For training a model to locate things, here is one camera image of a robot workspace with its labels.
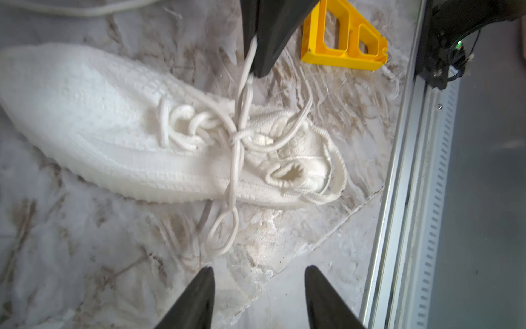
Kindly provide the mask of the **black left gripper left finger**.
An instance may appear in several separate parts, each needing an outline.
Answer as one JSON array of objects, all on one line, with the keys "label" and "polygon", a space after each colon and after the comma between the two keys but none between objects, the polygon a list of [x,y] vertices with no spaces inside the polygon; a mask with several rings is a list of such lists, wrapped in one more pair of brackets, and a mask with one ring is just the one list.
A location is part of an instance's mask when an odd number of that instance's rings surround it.
[{"label": "black left gripper left finger", "polygon": [[202,268],[155,329],[208,329],[215,303],[215,275],[212,267]]}]

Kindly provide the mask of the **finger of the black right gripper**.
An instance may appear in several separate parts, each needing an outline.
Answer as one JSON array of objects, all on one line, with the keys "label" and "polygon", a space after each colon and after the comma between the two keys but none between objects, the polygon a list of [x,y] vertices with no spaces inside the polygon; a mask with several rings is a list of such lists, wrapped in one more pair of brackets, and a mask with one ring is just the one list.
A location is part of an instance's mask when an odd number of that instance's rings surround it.
[{"label": "finger of the black right gripper", "polygon": [[251,3],[251,37],[257,50],[251,72],[268,75],[295,30],[318,4],[317,0],[260,0]]},{"label": "finger of the black right gripper", "polygon": [[260,1],[240,0],[240,5],[242,14],[242,34],[244,51],[248,52],[251,42],[257,32]]}]

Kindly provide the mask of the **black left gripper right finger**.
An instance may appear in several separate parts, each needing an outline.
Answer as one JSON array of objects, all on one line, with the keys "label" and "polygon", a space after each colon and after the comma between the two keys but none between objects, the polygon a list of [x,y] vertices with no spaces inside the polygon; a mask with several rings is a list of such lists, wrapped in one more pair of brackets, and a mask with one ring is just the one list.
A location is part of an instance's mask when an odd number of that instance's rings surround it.
[{"label": "black left gripper right finger", "polygon": [[365,329],[318,267],[308,266],[304,278],[310,328]]}]

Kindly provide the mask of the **white knit sneaker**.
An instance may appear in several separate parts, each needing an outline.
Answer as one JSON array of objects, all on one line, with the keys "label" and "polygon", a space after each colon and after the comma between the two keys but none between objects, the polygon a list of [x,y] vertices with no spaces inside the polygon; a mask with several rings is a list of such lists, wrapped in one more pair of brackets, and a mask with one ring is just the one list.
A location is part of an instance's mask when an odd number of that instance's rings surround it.
[{"label": "white knit sneaker", "polygon": [[[45,156],[104,189],[159,203],[219,199],[230,183],[230,137],[200,102],[234,118],[234,100],[85,45],[1,51],[1,107]],[[270,145],[300,111],[250,107],[249,139]],[[245,150],[237,199],[271,208],[337,200],[347,183],[328,132],[306,117],[273,152]]]}]

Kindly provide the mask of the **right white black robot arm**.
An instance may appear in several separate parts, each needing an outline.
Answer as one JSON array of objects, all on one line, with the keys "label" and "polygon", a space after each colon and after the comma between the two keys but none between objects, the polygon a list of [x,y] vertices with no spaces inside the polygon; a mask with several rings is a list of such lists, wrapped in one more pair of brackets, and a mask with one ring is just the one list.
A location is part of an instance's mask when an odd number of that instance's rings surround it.
[{"label": "right white black robot arm", "polygon": [[[299,26],[301,60],[375,71],[386,64],[388,42],[348,1],[241,1],[245,59],[256,78],[268,75]],[[416,73],[441,90],[447,71],[464,72],[462,40],[483,27],[525,16],[524,1],[445,1],[424,9],[424,39]]]}]

